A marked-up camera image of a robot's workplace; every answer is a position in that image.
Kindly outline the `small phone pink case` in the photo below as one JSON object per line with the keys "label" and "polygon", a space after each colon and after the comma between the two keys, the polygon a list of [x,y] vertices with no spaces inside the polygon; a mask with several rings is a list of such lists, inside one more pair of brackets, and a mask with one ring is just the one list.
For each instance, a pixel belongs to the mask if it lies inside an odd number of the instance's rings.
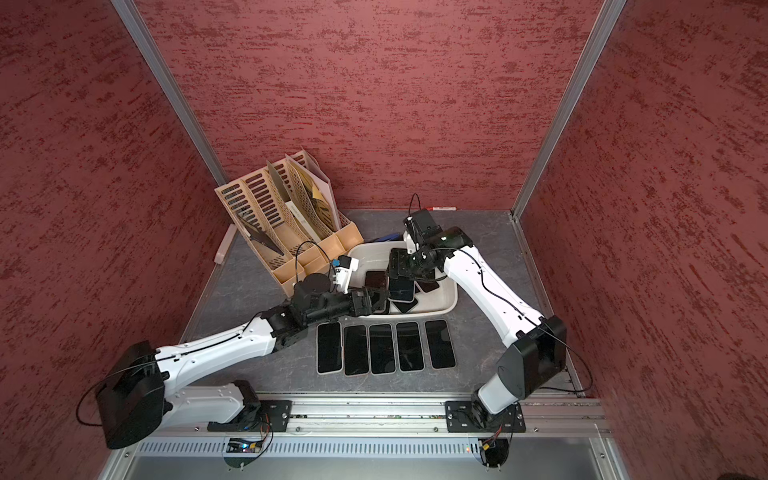
{"label": "small phone pink case", "polygon": [[456,358],[447,322],[430,320],[426,321],[424,326],[432,367],[434,369],[454,368]]}

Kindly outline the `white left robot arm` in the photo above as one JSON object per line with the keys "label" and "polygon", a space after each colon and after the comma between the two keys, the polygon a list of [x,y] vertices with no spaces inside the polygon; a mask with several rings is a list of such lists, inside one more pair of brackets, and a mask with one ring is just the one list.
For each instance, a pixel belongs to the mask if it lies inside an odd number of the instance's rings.
{"label": "white left robot arm", "polygon": [[314,324],[379,313],[387,300],[384,288],[337,291],[327,276],[311,274],[296,284],[292,298],[241,326],[178,345],[128,347],[94,389],[106,446],[125,448],[177,425],[205,423],[221,432],[273,428],[249,382],[196,387],[196,381],[288,348]]}

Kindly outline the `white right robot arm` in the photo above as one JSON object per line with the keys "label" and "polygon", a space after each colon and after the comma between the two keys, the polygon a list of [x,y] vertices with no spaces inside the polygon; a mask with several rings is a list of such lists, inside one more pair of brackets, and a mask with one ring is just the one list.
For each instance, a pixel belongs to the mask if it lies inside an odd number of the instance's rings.
{"label": "white right robot arm", "polygon": [[474,428],[495,431],[506,412],[564,370],[566,326],[522,300],[460,228],[440,227],[425,209],[408,215],[404,226],[406,251],[390,261],[390,277],[416,279],[439,270],[469,295],[506,347],[496,372],[473,393],[468,412]]}

